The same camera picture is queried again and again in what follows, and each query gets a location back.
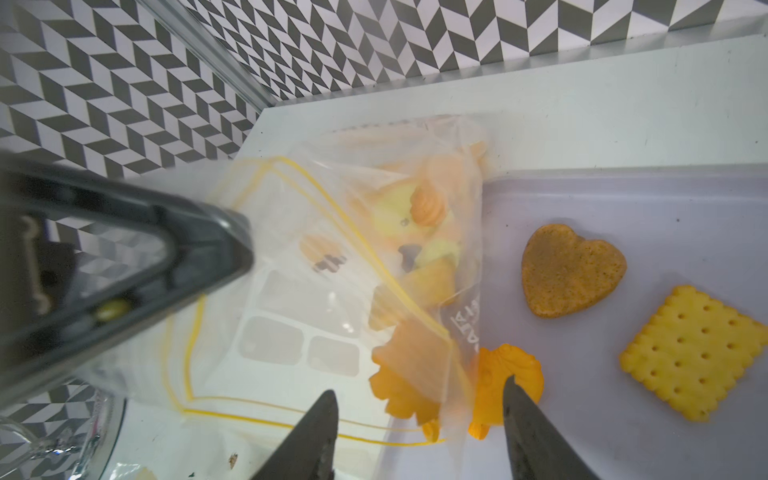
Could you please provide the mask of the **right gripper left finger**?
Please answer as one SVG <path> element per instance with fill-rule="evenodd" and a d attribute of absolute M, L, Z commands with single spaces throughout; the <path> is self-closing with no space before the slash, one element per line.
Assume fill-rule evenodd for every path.
<path fill-rule="evenodd" d="M 339 411 L 332 390 L 324 391 L 252 480 L 333 480 Z"/>

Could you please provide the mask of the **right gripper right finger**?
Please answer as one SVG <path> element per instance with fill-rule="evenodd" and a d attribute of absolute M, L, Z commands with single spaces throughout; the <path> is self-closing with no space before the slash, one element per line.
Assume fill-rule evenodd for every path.
<path fill-rule="evenodd" d="M 523 388 L 516 384 L 515 376 L 505 382 L 503 419 L 514 479 L 599 479 Z"/>

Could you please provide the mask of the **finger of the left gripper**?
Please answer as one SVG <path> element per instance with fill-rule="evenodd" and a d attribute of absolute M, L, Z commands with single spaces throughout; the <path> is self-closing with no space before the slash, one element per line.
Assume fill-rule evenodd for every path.
<path fill-rule="evenodd" d="M 254 262 L 230 208 L 3 153 L 2 405 L 70 377 L 152 400 L 153 328 Z"/>

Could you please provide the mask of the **orange fish shaped cookie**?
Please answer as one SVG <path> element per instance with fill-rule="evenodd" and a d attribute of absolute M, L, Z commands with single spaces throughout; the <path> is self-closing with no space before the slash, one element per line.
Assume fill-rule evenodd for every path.
<path fill-rule="evenodd" d="M 468 433 L 483 440 L 492 426 L 503 425 L 503 391 L 509 378 L 513 377 L 535 404 L 543 395 L 545 381 L 540 362 L 516 346 L 481 348 L 477 360 L 478 378 Z"/>

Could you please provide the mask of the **duck print bag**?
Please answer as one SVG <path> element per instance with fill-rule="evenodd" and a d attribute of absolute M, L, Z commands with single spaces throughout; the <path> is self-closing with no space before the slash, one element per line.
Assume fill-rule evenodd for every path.
<path fill-rule="evenodd" d="M 337 130 L 283 156 L 147 180 L 234 213 L 253 265 L 89 362 L 94 385 L 261 434 L 333 391 L 343 437 L 428 445 L 467 425 L 489 138 L 469 116 Z"/>

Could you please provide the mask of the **lavender plastic tray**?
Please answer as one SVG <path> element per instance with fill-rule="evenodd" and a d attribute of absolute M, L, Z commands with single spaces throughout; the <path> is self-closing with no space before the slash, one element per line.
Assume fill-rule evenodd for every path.
<path fill-rule="evenodd" d="M 705 423 L 685 420 L 625 374 L 619 355 L 678 285 L 767 319 L 765 167 L 589 172 L 500 179 L 483 191 L 481 342 L 541 363 L 540 405 L 604 479 L 763 479 L 767 359 L 760 356 Z M 541 319 L 521 258 L 542 225 L 566 224 L 625 256 L 618 288 L 582 312 Z"/>

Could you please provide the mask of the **brown heart cookie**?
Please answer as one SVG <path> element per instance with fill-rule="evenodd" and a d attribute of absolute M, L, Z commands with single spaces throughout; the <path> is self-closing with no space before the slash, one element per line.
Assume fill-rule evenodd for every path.
<path fill-rule="evenodd" d="M 587 240 L 564 224 L 548 224 L 529 238 L 521 260 L 526 303 L 540 318 L 585 310 L 610 295 L 627 271 L 622 252 Z"/>

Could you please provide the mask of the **yellow square cookie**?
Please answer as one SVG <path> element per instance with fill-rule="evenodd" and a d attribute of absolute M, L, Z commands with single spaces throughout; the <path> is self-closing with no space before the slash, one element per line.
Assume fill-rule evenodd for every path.
<path fill-rule="evenodd" d="M 664 300 L 619 363 L 684 418 L 706 422 L 766 345 L 766 325 L 683 285 Z"/>

